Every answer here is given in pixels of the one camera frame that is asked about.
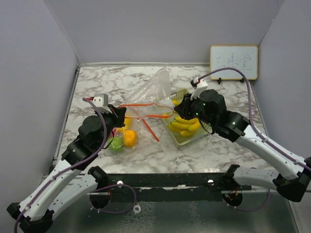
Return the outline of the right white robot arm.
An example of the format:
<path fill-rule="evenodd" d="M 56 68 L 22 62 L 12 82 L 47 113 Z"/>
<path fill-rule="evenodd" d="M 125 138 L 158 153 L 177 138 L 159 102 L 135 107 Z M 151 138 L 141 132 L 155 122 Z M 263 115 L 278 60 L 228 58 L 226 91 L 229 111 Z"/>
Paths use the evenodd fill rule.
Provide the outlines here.
<path fill-rule="evenodd" d="M 205 90 L 198 98 L 185 94 L 174 108 L 182 119 L 197 118 L 212 127 L 220 137 L 237 143 L 269 163 L 273 169 L 250 169 L 231 165 L 223 178 L 229 190 L 244 185 L 259 186 L 277 191 L 282 197 L 300 202 L 311 181 L 311 160 L 289 153 L 253 126 L 243 115 L 227 110 L 225 99 L 217 91 Z"/>

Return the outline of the orange yellow bell pepper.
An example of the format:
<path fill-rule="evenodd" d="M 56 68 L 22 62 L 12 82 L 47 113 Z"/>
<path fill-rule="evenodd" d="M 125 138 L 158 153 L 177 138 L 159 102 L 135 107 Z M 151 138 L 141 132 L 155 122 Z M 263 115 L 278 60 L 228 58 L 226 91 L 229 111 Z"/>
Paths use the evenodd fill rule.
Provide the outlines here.
<path fill-rule="evenodd" d="M 137 133 L 131 129 L 132 119 L 126 118 L 123 127 L 123 142 L 126 148 L 133 148 L 137 143 Z"/>

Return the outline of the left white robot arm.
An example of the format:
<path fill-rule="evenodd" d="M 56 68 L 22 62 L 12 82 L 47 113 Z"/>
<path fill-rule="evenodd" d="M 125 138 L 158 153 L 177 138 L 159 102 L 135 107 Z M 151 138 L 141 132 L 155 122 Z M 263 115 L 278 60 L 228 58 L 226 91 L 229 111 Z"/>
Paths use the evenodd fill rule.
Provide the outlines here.
<path fill-rule="evenodd" d="M 48 177 L 25 200 L 7 207 L 15 220 L 14 232 L 21 229 L 24 233 L 45 233 L 83 195 L 106 189 L 108 175 L 99 166 L 91 167 L 81 179 L 75 178 L 98 157 L 113 130 L 124 125 L 126 108 L 111 104 L 93 108 L 96 114 L 84 119 L 78 136 Z"/>

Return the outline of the green apple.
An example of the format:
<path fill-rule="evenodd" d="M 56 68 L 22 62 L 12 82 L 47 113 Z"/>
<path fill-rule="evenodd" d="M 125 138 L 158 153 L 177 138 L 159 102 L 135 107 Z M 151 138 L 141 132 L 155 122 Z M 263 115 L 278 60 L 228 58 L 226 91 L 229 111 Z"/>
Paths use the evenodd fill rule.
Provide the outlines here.
<path fill-rule="evenodd" d="M 119 136 L 108 140 L 108 148 L 113 152 L 120 152 L 123 149 L 123 139 Z"/>

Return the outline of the green plastic basket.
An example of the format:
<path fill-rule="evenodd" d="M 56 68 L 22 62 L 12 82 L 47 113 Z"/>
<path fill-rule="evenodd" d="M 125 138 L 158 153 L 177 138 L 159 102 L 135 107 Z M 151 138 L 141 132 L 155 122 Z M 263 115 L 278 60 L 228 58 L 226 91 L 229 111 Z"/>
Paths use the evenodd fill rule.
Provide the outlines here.
<path fill-rule="evenodd" d="M 162 118 L 161 121 L 164 124 L 165 129 L 167 130 L 174 144 L 178 148 L 212 133 L 212 128 L 209 125 L 202 123 L 200 129 L 195 134 L 190 137 L 181 137 L 178 133 L 173 133 L 168 129 L 168 124 L 171 123 L 176 117 L 179 117 L 178 113 L 176 111 L 173 111 L 172 114 L 165 113 L 163 116 L 166 118 Z"/>

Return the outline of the clear zip bag red zipper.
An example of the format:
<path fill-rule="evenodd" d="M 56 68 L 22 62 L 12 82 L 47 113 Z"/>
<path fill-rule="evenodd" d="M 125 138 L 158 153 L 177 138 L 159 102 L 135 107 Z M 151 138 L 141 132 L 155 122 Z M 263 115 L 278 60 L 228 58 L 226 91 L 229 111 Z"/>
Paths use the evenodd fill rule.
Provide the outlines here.
<path fill-rule="evenodd" d="M 153 120 L 159 121 L 162 118 L 166 118 L 163 116 L 165 113 L 173 113 L 173 107 L 157 103 L 125 103 L 122 104 L 121 107 L 127 108 L 125 118 L 132 119 L 131 129 L 135 130 L 137 133 L 137 143 L 133 148 L 126 148 L 123 142 L 122 151 L 116 153 L 131 153 L 159 142 L 159 137 L 156 135 L 151 123 Z M 123 127 L 114 128 L 109 139 L 114 138 L 115 136 L 119 136 L 123 139 L 122 131 Z"/>

